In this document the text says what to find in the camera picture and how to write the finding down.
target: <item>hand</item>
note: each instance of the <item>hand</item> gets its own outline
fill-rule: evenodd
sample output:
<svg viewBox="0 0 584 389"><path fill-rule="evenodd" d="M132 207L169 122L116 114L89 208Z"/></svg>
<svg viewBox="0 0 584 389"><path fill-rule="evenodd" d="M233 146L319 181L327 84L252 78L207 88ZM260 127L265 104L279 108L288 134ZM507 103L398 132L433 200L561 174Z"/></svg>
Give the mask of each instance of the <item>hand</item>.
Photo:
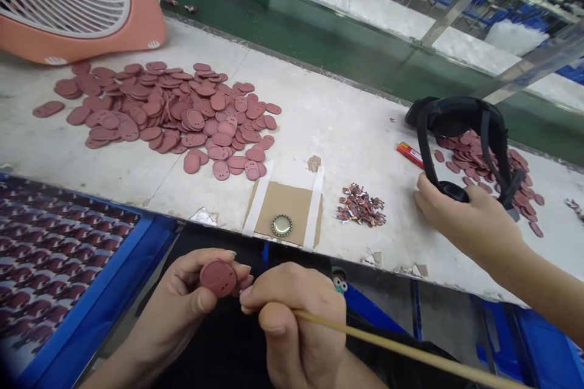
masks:
<svg viewBox="0 0 584 389"><path fill-rule="evenodd" d="M477 185L465 189L469 204L442 194L425 173L418 178L418 190L415 203L426 219L487 272L501 257L528 248L503 206Z"/></svg>
<svg viewBox="0 0 584 389"><path fill-rule="evenodd" d="M237 275L239 290L249 287L251 268L234 261L235 252L225 249L197 249L179 257L166 271L152 294L134 329L122 345L141 363L162 371L182 353L202 319L217 304L217 297L199 285L199 271L215 259L231 265Z"/></svg>
<svg viewBox="0 0 584 389"><path fill-rule="evenodd" d="M296 318L291 309L346 323L344 297L330 278L296 263L276 266L240 296L242 311L260 311L268 344L268 373L278 389L333 386L345 351L345 335Z"/></svg>

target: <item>pink electric fan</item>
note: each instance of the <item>pink electric fan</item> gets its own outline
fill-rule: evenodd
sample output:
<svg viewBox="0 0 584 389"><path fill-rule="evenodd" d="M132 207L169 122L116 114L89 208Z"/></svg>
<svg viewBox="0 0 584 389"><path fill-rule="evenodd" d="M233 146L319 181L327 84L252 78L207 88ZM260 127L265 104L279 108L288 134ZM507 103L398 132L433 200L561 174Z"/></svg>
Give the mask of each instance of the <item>pink electric fan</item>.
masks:
<svg viewBox="0 0 584 389"><path fill-rule="evenodd" d="M62 65L165 40L157 0L0 0L0 49Z"/></svg>

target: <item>plastic bag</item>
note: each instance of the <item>plastic bag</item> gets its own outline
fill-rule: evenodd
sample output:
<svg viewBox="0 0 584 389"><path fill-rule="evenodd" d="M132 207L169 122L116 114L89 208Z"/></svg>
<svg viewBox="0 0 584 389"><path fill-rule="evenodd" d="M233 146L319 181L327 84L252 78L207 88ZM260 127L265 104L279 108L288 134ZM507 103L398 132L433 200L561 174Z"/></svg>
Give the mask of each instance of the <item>plastic bag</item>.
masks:
<svg viewBox="0 0 584 389"><path fill-rule="evenodd" d="M512 55L523 56L548 38L547 33L506 19L491 27L485 42Z"/></svg>

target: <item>metal bottle cap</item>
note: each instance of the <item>metal bottle cap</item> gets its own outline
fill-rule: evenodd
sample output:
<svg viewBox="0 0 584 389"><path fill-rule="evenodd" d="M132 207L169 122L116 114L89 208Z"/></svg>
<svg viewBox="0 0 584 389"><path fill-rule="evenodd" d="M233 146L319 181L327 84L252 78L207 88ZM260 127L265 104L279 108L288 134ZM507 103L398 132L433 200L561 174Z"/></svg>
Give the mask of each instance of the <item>metal bottle cap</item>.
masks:
<svg viewBox="0 0 584 389"><path fill-rule="evenodd" d="M288 216L276 216L272 221L272 232L278 237L286 237L292 232L292 220Z"/></svg>

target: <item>pile of pink rubber pieces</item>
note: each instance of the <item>pile of pink rubber pieces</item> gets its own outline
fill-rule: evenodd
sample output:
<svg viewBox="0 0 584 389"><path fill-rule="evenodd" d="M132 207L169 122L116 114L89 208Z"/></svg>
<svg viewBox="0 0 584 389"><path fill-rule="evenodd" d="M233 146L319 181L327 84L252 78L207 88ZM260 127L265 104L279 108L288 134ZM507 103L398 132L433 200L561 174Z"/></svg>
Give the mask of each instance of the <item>pile of pink rubber pieces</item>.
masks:
<svg viewBox="0 0 584 389"><path fill-rule="evenodd" d="M438 146L453 151L452 161L446 162L446 167L454 173L464 172L466 176L462 178L466 185L474 185L476 182L479 187L487 193L492 194L493 189L487 185L495 182L495 175L490 171L481 149L481 139L474 131L469 131L460 137L437 137ZM434 156L438 162L444 162L445 158L441 151L436 150ZM493 164L497 166L495 155L490 153ZM520 189L513 198L513 206L519 214L529 221L529 227L537 237L543 237L543 232L537 224L537 212L531 201L543 206L545 199L542 195L537 194L533 187L533 181L529 176L529 163L515 149L509 149L509 165L511 172L523 169L526 172L525 180L521 183ZM501 192L499 184L494 185L497 193Z"/></svg>
<svg viewBox="0 0 584 389"><path fill-rule="evenodd" d="M230 87L228 76L207 64L194 64L193 69L191 74L155 61L116 72L92 69L82 61L72 66L75 77L57 81L55 92L68 100L84 97L67 122L89 128L85 145L90 149L141 139L161 154L186 152L184 171L189 174L211 159L220 181L232 174L245 173L252 181L264 176L263 161L274 137L260 132L278 129L272 114L282 109L260 101L251 83ZM33 115L45 118L64 107L53 100L35 108ZM252 147L243 152L247 144Z"/></svg>

